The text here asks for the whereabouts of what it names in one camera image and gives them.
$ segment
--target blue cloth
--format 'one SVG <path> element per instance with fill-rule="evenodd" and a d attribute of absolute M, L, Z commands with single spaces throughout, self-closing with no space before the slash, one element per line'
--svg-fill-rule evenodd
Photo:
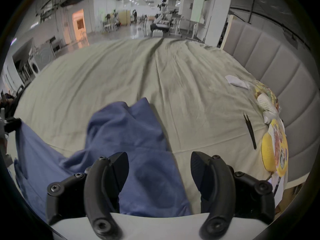
<path fill-rule="evenodd" d="M 130 169 L 119 195 L 120 213 L 144 217 L 191 214 L 173 155 L 146 98 L 131 107 L 114 102 L 96 112 L 88 124 L 85 149 L 70 158 L 48 146 L 25 123 L 16 131 L 16 143 L 17 183 L 43 220 L 50 183 L 84 172 L 100 156 L 123 151 Z"/>

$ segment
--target black pole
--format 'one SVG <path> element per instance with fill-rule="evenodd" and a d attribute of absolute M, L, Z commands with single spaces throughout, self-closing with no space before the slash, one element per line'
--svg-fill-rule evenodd
<path fill-rule="evenodd" d="M 252 1 L 252 5 L 251 5 L 251 11 L 250 11 L 249 19 L 248 19 L 248 23 L 249 23 L 249 24 L 250 24 L 252 12 L 253 12 L 253 10 L 254 10 L 254 1 L 255 1 L 255 0 Z"/>

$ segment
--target door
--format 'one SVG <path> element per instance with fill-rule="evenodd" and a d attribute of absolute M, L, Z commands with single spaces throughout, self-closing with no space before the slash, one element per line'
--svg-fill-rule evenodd
<path fill-rule="evenodd" d="M 80 41 L 81 33 L 86 32 L 86 24 L 85 24 L 83 9 L 72 14 L 72 23 L 73 23 L 75 38 L 77 41 Z"/>

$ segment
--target bed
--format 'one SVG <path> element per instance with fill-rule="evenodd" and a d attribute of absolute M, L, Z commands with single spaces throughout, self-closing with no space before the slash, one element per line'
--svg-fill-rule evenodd
<path fill-rule="evenodd" d="M 196 42 L 169 38 L 100 42 L 51 62 L 25 90 L 14 116 L 70 157 L 84 148 L 94 112 L 111 102 L 131 106 L 146 97 L 174 155 L 192 212 L 198 214 L 192 151 L 219 155 L 235 171 L 260 180 L 270 175 L 261 158 L 261 139 L 268 127 L 253 96 L 230 85 L 226 75 L 255 80 L 227 52 Z M 256 150 L 243 113 L 250 118 Z M 14 134 L 9 136 L 8 153 L 16 156 Z"/>

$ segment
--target gray padded headboard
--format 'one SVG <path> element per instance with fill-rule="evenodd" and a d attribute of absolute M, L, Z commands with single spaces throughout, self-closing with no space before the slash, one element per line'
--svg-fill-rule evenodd
<path fill-rule="evenodd" d="M 236 19 L 223 50 L 279 99 L 289 149 L 288 182 L 309 173 L 320 144 L 320 93 L 306 67 L 278 40 Z"/>

